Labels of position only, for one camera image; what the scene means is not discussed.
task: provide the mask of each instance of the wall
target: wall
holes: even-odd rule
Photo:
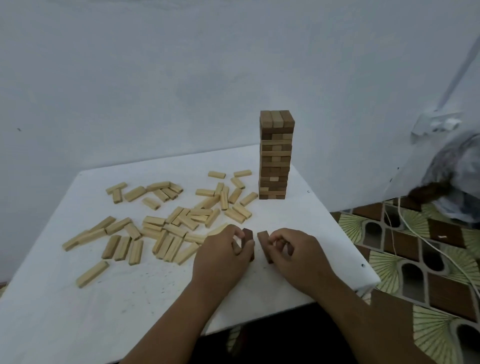
[[[381,199],[418,114],[480,32],[476,0],[6,0],[0,5],[0,280],[84,169],[258,142],[330,210]]]

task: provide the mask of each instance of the pile of wooden blocks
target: pile of wooden blocks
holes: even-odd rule
[[[261,200],[285,199],[292,155],[295,121],[290,111],[260,112],[260,180]]]

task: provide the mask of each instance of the block tower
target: block tower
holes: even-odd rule
[[[295,121],[290,111],[260,112],[260,180],[261,200],[284,200],[292,155]]]

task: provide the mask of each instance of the patterned carpet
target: patterned carpet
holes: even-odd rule
[[[397,199],[332,216],[379,275],[376,289],[401,299],[384,304],[388,319],[403,326],[438,364],[480,363],[480,302],[474,290],[455,266],[403,225],[396,206]],[[480,230],[407,197],[400,208],[408,225],[452,257],[480,288]],[[364,300],[375,305],[377,296],[374,291]]]

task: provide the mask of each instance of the person's right hand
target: person's right hand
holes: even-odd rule
[[[293,246],[290,259],[281,253],[285,245],[281,240]],[[283,228],[270,235],[270,242],[272,245],[267,249],[273,262],[285,279],[300,292],[313,297],[319,288],[339,279],[313,236],[300,230]]]

